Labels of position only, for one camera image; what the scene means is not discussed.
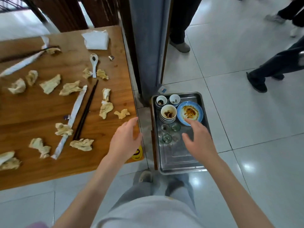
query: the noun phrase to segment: yellow sticker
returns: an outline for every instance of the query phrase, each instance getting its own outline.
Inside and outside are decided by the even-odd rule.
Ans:
[[[136,153],[132,155],[132,159],[134,159],[135,161],[140,160],[143,154],[142,151],[142,147],[139,146],[139,148],[136,150]]]

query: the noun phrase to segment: sauce residue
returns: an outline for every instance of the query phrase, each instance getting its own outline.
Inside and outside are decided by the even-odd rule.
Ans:
[[[198,111],[191,105],[186,105],[183,107],[184,115],[189,119],[197,119]]]
[[[169,110],[168,111],[165,111],[165,116],[167,117],[167,118],[173,118],[173,113],[172,112],[170,112]]]

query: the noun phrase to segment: left hand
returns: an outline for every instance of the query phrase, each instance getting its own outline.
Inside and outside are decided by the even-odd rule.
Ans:
[[[110,142],[107,155],[122,165],[136,153],[141,144],[142,133],[135,140],[133,139],[133,127],[137,120],[138,117],[132,118],[118,127]]]

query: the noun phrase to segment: wood grain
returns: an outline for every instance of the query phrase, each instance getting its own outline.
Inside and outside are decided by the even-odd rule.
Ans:
[[[0,153],[14,150],[15,156],[22,161],[17,170],[0,171],[0,190],[95,170],[108,153],[110,140],[116,129],[136,116],[121,29],[119,26],[109,26],[94,30],[105,29],[110,37],[108,50],[87,50],[81,33],[88,30],[48,35],[50,45],[59,45],[61,54],[53,57],[45,53],[32,64],[0,78]],[[42,44],[40,37],[0,42],[0,57],[37,50]],[[93,150],[84,152],[70,147],[72,140],[70,136],[57,160],[40,159],[39,151],[28,148],[28,145],[32,138],[40,137],[45,145],[52,147],[51,154],[55,152],[62,138],[55,135],[57,131],[55,123],[67,123],[63,120],[63,116],[71,113],[79,94],[74,92],[68,96],[59,96],[59,92],[65,83],[77,80],[81,81],[80,86],[87,84],[88,90],[74,122],[74,130],[80,121],[96,82],[96,79],[86,80],[82,77],[82,71],[86,67],[92,70],[89,60],[89,55],[92,53],[96,53],[99,57],[98,68],[104,69],[109,76],[109,80],[99,80],[80,136],[94,139]],[[110,61],[109,55],[113,55],[115,59]],[[0,70],[17,62],[19,60],[0,64]],[[30,70],[37,70],[39,73],[36,84],[33,87],[27,86],[24,93],[11,94],[7,87],[19,78],[24,79]],[[58,73],[61,74],[61,83],[52,93],[45,94],[39,84]],[[103,88],[112,89],[110,101],[114,105],[114,109],[108,113],[105,120],[99,116]],[[131,115],[122,120],[118,119],[114,111],[121,111],[124,108],[127,108]],[[138,133],[139,128],[135,126],[134,136]]]

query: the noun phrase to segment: pedestrian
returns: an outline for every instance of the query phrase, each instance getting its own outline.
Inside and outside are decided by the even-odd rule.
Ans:
[[[190,46],[185,42],[185,30],[190,25],[201,0],[174,0],[170,22],[170,44],[179,52],[188,53]]]
[[[300,11],[303,7],[304,0],[292,0],[289,6],[274,15],[266,15],[265,19],[279,24],[283,24],[286,20],[292,20],[294,27],[290,31],[290,36],[295,38],[304,27],[304,10]]]
[[[117,129],[109,152],[102,159],[92,179],[55,222],[53,228],[91,227],[114,177],[140,145],[142,135],[133,140],[133,126],[136,121],[137,118],[130,119]],[[220,158],[207,128],[198,121],[186,119],[186,122],[193,129],[194,140],[190,140],[188,135],[183,133],[183,141],[192,156],[209,171],[238,227],[274,228]],[[153,196],[153,175],[150,171],[143,172],[139,182],[125,192],[110,212],[100,218],[93,227],[202,227],[196,214],[191,187],[188,179],[183,176],[175,176],[169,183],[167,197]],[[29,227],[46,226],[36,223]]]
[[[266,93],[266,77],[272,77],[275,80],[283,80],[284,73],[304,69],[303,63],[299,64],[299,53],[302,51],[304,51],[304,36],[289,49],[276,54],[259,68],[246,73],[248,81],[256,91]]]

